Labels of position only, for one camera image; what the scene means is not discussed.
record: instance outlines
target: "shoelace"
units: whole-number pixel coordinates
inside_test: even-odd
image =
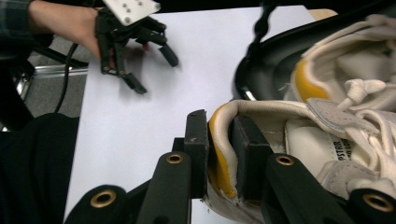
[[[337,107],[345,111],[353,105],[360,104],[370,93],[382,91],[385,88],[396,88],[395,84],[386,84],[380,80],[352,79],[346,82],[347,98]],[[379,135],[367,133],[359,127],[347,127],[346,132],[358,145],[352,153],[352,160],[379,172],[380,178],[388,178],[396,186],[396,124],[391,122],[381,112],[373,109],[363,109],[355,112],[360,119],[370,121],[379,129]]]

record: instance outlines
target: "sleeve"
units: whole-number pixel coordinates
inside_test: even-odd
[[[32,35],[28,7],[31,0],[0,0],[0,43],[48,44],[52,35]]]

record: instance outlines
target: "white paper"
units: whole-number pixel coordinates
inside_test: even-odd
[[[102,75],[99,62],[91,60],[66,214],[95,187],[116,185],[129,191],[151,179],[174,138],[184,137],[190,112],[204,109],[209,119],[233,99],[233,75],[261,14],[254,7],[152,15],[167,25],[168,44],[179,65],[171,67],[155,44],[143,52],[130,42],[127,69],[148,89],[143,95],[117,77]],[[304,7],[279,7],[267,37],[311,21]],[[191,223],[234,222],[194,201]]]

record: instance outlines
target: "floor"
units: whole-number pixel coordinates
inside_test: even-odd
[[[56,36],[50,47],[67,54],[71,43]],[[73,58],[88,62],[90,53],[84,48],[78,47]],[[29,62],[36,68],[36,73],[29,82],[25,103],[34,117],[37,117],[53,112],[58,104],[64,84],[64,65],[37,53],[32,54]],[[67,92],[59,111],[60,113],[69,117],[78,117],[80,115],[86,76],[86,68],[70,72]]]

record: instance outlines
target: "white sneaker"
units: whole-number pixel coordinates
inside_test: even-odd
[[[264,222],[260,207],[244,201],[235,187],[238,159],[228,130],[238,113],[251,116],[275,153],[299,159],[327,191],[347,199],[352,190],[369,188],[396,198],[396,114],[352,111],[349,101],[237,100],[222,105],[209,121],[217,156],[208,165],[206,204],[235,221]]]
[[[341,102],[350,79],[379,80],[381,90],[351,109],[396,111],[396,18],[371,15],[319,41],[302,55],[284,100]]]

